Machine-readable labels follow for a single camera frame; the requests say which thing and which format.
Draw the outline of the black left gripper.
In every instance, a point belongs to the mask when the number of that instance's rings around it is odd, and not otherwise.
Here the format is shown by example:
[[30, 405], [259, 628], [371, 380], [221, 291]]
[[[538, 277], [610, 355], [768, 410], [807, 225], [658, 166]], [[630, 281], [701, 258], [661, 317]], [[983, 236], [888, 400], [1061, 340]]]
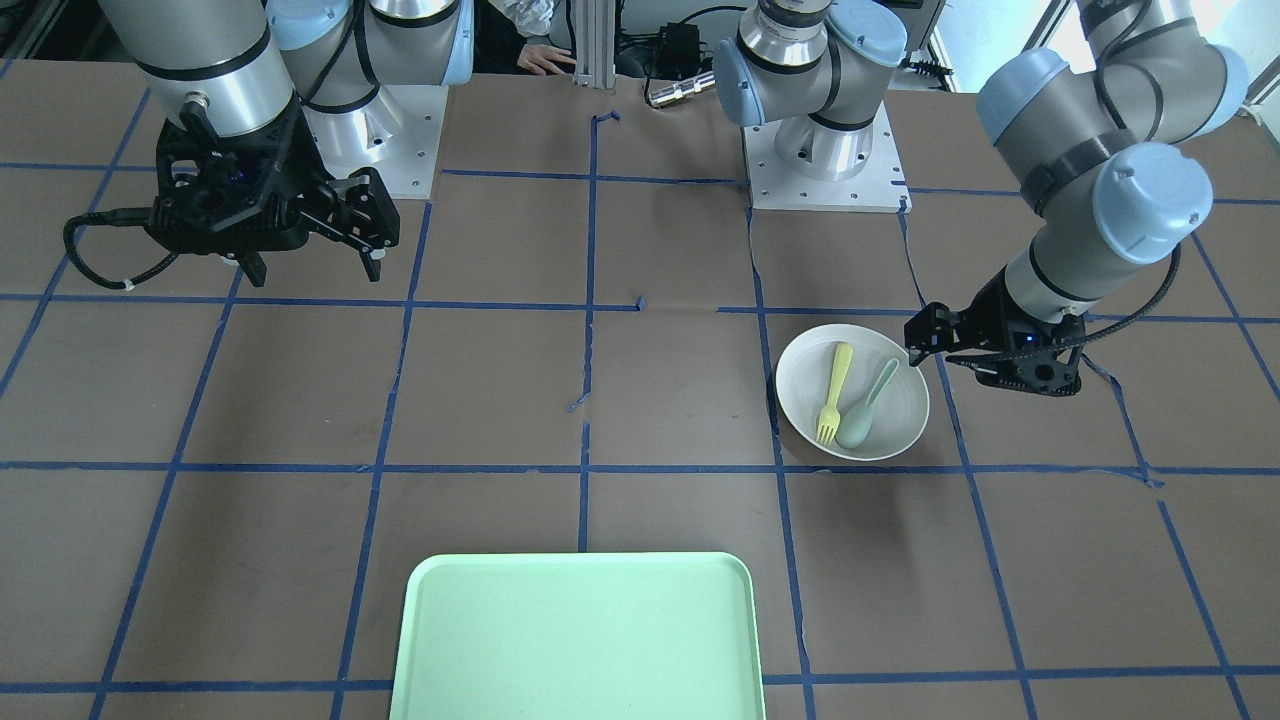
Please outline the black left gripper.
[[983, 386], [1050, 397], [1080, 392], [1078, 342], [1084, 337], [1079, 316], [1043, 322], [1025, 313], [1005, 287], [1002, 272], [969, 307], [954, 311], [931, 302], [905, 324], [910, 366], [947, 354], [948, 363], [972, 369]]

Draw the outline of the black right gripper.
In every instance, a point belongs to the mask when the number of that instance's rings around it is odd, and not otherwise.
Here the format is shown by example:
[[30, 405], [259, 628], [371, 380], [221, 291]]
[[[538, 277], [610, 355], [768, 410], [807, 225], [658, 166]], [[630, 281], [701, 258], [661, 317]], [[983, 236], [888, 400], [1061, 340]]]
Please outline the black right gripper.
[[302, 249], [312, 234], [357, 252], [370, 282], [401, 240], [401, 217], [379, 172], [346, 178], [324, 165], [303, 108], [292, 97], [265, 127], [220, 135], [212, 104], [189, 97], [157, 138], [157, 195], [143, 227], [177, 254], [237, 261], [252, 287], [268, 281], [265, 252]]

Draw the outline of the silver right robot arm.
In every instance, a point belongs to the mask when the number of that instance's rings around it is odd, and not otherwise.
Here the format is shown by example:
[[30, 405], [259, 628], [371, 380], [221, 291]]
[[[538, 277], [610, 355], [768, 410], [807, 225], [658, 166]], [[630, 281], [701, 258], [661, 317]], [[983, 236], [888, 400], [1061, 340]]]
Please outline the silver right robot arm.
[[383, 170], [419, 154], [389, 90], [470, 79], [475, 3], [100, 6], [166, 119], [152, 202], [65, 223], [65, 252], [82, 275], [127, 292], [182, 255], [212, 255], [261, 287], [268, 254], [319, 234], [380, 279], [401, 240]]

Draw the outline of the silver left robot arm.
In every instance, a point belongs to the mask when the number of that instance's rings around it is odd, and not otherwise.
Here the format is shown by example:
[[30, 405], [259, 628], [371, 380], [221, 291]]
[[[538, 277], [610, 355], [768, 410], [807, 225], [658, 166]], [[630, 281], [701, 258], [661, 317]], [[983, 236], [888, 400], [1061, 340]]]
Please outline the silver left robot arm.
[[[1094, 69], [1038, 47], [980, 88], [986, 135], [1044, 224], [973, 299], [925, 305], [904, 328], [911, 365], [936, 354], [988, 387], [1066, 397], [1085, 345], [1116, 334], [1169, 292], [1180, 242], [1213, 188], [1180, 142], [1242, 105], [1245, 63], [1208, 42], [1184, 1], [1082, 1]], [[890, 77], [909, 54], [901, 19], [876, 1], [755, 1], [714, 51], [721, 106], [744, 128], [777, 123], [788, 165], [841, 181], [861, 161]]]

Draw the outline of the person's hand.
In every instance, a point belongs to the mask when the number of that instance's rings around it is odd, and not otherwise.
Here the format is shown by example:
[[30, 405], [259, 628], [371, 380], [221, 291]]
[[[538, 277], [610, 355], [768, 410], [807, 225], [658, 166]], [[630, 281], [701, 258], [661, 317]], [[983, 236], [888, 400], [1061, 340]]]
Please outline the person's hand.
[[534, 76], [566, 76], [576, 64], [570, 50], [545, 44], [525, 44], [517, 56], [517, 68]]

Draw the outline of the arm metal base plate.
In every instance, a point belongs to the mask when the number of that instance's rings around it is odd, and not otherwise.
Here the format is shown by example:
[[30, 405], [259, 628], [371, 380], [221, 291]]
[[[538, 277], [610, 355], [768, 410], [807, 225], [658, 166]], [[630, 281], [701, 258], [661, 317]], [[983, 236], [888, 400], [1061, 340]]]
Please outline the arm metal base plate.
[[449, 90], [440, 86], [384, 86], [353, 111], [303, 113], [333, 176], [346, 178], [369, 167], [393, 199], [429, 200], [448, 97]]
[[742, 128], [751, 206], [771, 211], [908, 213], [902, 161], [881, 105], [869, 126], [836, 131], [810, 117]]

